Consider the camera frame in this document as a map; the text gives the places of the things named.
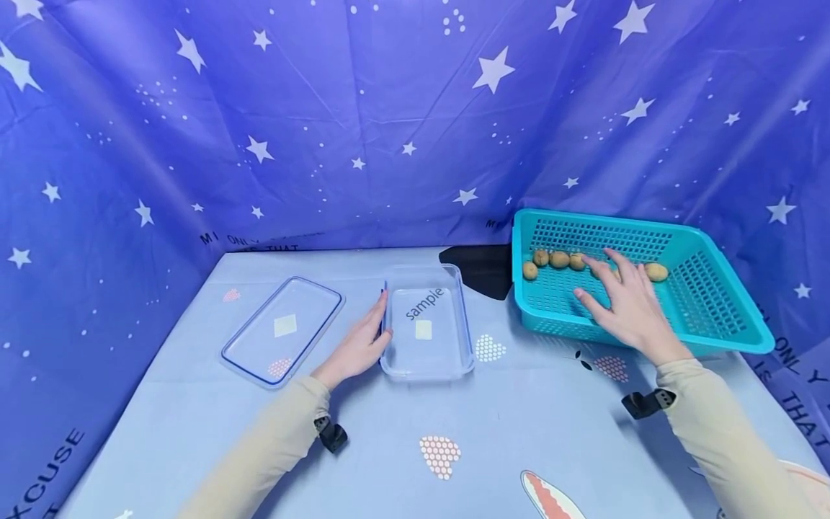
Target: beige sleeve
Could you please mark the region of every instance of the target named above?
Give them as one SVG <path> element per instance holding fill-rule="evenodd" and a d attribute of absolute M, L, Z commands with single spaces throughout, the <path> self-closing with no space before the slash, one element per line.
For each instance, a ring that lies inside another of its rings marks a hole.
<path fill-rule="evenodd" d="M 657 368 L 657 385 L 677 395 L 671 428 L 729 519 L 818 519 L 720 376 L 678 360 Z"/>
<path fill-rule="evenodd" d="M 329 409 L 317 379 L 292 381 L 207 475 L 177 519 L 251 519 L 268 492 L 308 453 L 314 420 Z"/>

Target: dotted heart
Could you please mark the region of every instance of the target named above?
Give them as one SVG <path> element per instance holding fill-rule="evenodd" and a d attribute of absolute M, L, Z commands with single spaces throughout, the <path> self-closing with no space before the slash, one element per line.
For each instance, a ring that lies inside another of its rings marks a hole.
<path fill-rule="evenodd" d="M 498 360 L 506 351 L 507 348 L 487 334 L 482 335 L 476 341 L 476 357 L 480 362 Z"/>
<path fill-rule="evenodd" d="M 443 436 L 421 438 L 421 453 L 432 473 L 444 481 L 452 476 L 452 464 L 461 459 L 458 445 Z"/>
<path fill-rule="evenodd" d="M 223 303 L 229 303 L 231 301 L 236 301 L 242 297 L 242 294 L 236 288 L 232 288 L 231 290 L 225 292 L 225 296 L 222 298 Z"/>
<path fill-rule="evenodd" d="M 291 367 L 291 359 L 279 359 L 275 360 L 268 366 L 268 374 L 275 379 L 281 379 L 283 375 L 288 373 L 288 369 Z"/>
<path fill-rule="evenodd" d="M 593 365 L 611 380 L 628 382 L 625 360 L 619 357 L 599 357 L 593 362 Z"/>

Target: plastic container lid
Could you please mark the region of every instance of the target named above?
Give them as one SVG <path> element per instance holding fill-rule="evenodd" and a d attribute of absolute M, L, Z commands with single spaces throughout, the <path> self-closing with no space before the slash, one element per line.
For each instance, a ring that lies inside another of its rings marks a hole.
<path fill-rule="evenodd" d="M 392 379 L 454 380 L 473 369 L 461 287 L 455 265 L 390 269 L 383 328 L 394 336 L 380 365 Z"/>
<path fill-rule="evenodd" d="M 294 375 L 343 305 L 343 296 L 303 277 L 290 277 L 222 348 L 237 373 L 279 389 Z"/>

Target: blue fabric backdrop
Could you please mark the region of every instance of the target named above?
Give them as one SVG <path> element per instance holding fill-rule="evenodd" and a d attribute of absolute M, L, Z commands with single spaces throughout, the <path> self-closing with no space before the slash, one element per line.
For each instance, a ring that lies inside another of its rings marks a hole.
<path fill-rule="evenodd" d="M 778 338 L 750 363 L 827 464 L 829 22 L 0 0 L 0 512 L 59 506 L 222 252 L 506 242 L 524 206 L 707 231 Z"/>

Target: hand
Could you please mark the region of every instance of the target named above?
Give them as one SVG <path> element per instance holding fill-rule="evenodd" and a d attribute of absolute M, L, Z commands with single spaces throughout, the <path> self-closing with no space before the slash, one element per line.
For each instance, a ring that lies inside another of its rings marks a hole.
<path fill-rule="evenodd" d="M 383 291 L 369 313 L 352 326 L 349 334 L 334 348 L 326 362 L 311 374 L 329 388 L 329 391 L 344 380 L 360 375 L 372 367 L 392 340 L 392 330 L 389 329 L 378 336 L 387 299 L 387 292 Z"/>
<path fill-rule="evenodd" d="M 617 263 L 621 281 L 607 263 L 588 256 L 584 260 L 603 282 L 611 309 L 600 305 L 582 288 L 574 290 L 574 295 L 591 312 L 597 324 L 620 342 L 640 350 L 654 365 L 694 358 L 671 329 L 645 267 L 634 266 L 612 249 L 604 250 Z"/>

